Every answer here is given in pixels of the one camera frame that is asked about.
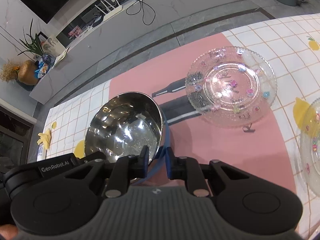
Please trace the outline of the blue steel bowl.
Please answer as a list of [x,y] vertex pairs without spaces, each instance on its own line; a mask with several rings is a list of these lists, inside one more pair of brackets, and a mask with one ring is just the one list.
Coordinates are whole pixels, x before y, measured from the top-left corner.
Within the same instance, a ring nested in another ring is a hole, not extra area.
[[84,140],[85,156],[102,152],[110,163],[149,148],[148,175],[165,163],[170,129],[160,106],[141,92],[126,92],[105,103],[92,118]]

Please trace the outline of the clear glass plate with flowers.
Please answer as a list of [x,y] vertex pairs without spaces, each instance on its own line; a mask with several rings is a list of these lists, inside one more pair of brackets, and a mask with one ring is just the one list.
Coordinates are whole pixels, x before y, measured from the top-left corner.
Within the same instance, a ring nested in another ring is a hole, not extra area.
[[236,128],[266,116],[277,95],[271,65],[244,47],[216,48],[200,55],[185,78],[190,104],[214,126]]

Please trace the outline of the white blue box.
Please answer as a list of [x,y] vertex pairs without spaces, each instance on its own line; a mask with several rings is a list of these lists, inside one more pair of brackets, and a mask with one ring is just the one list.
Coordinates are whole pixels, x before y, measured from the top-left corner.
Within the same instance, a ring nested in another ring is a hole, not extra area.
[[47,150],[44,148],[44,145],[41,144],[39,146],[39,150],[38,150],[38,153],[37,153],[37,161],[45,160],[46,159],[46,153],[47,153]]

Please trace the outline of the yellow banana toy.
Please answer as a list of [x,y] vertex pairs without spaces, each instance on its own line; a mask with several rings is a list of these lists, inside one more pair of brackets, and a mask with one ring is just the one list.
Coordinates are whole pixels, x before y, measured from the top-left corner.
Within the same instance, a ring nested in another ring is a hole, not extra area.
[[50,148],[50,142],[52,139],[51,129],[47,129],[44,133],[38,134],[39,139],[37,141],[38,145],[43,145],[43,148],[45,150],[48,150]]

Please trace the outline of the pink restaurant placemat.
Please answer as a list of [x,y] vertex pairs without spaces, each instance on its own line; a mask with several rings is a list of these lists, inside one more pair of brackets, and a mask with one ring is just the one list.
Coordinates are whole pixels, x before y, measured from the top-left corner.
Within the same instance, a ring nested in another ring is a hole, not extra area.
[[[222,33],[178,47],[111,79],[111,99],[124,92],[151,95],[184,78],[192,62],[202,53],[230,45]],[[287,149],[273,112],[243,128],[221,128],[203,117],[177,119],[170,127],[171,146],[176,156],[188,156],[207,164],[218,159],[243,171],[296,191]]]

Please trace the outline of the gold vase dried flowers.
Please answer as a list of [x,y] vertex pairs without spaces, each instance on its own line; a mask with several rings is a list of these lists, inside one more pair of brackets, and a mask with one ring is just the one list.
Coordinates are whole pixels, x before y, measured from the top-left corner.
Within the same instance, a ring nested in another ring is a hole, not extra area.
[[9,82],[12,80],[20,81],[23,84],[34,86],[39,79],[35,77],[36,64],[27,60],[23,63],[8,61],[1,68],[1,80]]

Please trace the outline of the blue snack bags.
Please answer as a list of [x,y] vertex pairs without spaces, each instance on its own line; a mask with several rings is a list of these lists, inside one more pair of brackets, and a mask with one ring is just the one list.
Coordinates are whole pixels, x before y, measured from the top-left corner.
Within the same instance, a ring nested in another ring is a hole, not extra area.
[[50,53],[44,53],[37,66],[36,66],[36,70],[34,71],[34,76],[37,79],[41,79],[43,76],[45,76],[47,74],[47,72],[50,70],[50,68],[52,68],[52,66],[54,65],[56,60],[56,57],[53,56]]

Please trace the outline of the green potted plant white pot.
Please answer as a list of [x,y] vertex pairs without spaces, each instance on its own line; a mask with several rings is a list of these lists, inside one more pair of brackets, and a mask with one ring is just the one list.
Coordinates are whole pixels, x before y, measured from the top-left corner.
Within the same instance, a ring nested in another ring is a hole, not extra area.
[[31,20],[29,32],[26,33],[23,29],[23,40],[20,40],[21,44],[24,46],[24,50],[20,52],[18,55],[29,52],[35,55],[39,55],[42,58],[56,58],[61,53],[65,51],[65,47],[57,40],[53,39],[51,43],[48,42],[48,45],[51,47],[51,50],[44,50],[41,40],[39,38],[39,34],[32,34],[33,20]]

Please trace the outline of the white wifi router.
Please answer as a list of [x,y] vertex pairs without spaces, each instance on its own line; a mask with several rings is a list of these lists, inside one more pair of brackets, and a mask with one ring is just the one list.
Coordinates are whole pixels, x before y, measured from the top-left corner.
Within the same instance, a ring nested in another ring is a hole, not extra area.
[[103,22],[120,13],[123,9],[118,0],[100,0],[100,3],[94,6],[102,13]]

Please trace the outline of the lemon grid tablecloth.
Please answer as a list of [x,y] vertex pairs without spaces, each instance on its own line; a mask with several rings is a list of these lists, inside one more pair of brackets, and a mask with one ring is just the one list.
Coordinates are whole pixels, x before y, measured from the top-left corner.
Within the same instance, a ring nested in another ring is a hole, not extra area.
[[[285,17],[253,23],[222,33],[230,45],[246,47],[265,58],[274,70],[278,85],[271,107],[281,131],[295,181],[295,193],[303,204],[303,215],[297,228],[305,239],[319,232],[319,198],[303,178],[299,154],[299,129],[293,113],[296,98],[308,106],[319,97],[319,14]],[[109,99],[110,73],[98,77],[99,82],[75,98],[54,108],[45,123],[52,131],[46,159],[71,153],[82,145],[86,128],[95,113]],[[190,105],[184,78],[151,94],[162,106],[169,126],[199,116]]]

